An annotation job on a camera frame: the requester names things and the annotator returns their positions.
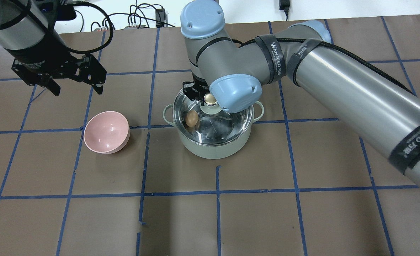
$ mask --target white background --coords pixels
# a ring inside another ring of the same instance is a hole
[[[140,3],[161,4],[166,9],[169,23],[180,26],[180,13],[190,0],[138,0]],[[135,0],[90,0],[108,14],[129,12]],[[285,21],[279,10],[279,0],[219,0],[226,23],[250,23]],[[101,23],[103,16],[90,7],[76,7],[85,18],[83,31],[90,31],[93,21]],[[143,9],[148,18],[155,18],[152,8]],[[396,16],[420,14],[420,0],[291,0],[289,20],[334,19],[371,16]],[[82,25],[80,15],[73,21],[59,21],[55,30],[59,33],[78,32]],[[116,29],[127,26],[127,15],[112,16]]]

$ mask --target blue joint cap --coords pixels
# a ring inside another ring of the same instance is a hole
[[[303,26],[308,26],[312,29],[314,29],[319,36],[322,38],[322,40],[324,40],[327,43],[331,43],[331,37],[330,37],[330,32],[327,30],[327,28],[324,26],[324,24],[322,24],[322,22],[320,21],[305,21],[302,23],[297,23],[297,24],[293,24],[290,27],[296,26],[296,25],[303,25]]]
[[[210,85],[210,92],[225,112],[236,113],[259,100],[262,87],[254,76],[234,74],[216,79]]]
[[[195,0],[180,15],[181,31],[189,39],[204,39],[218,34],[226,24],[221,6],[213,0]]]

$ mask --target egg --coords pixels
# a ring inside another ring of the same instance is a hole
[[[199,121],[199,115],[197,115],[197,112],[195,110],[190,110],[189,112],[187,112],[184,121],[187,126],[194,127]]]

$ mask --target bowl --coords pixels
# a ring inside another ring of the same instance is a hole
[[[112,154],[126,146],[129,135],[129,124],[124,115],[106,111],[95,115],[87,123],[83,141],[91,151]]]

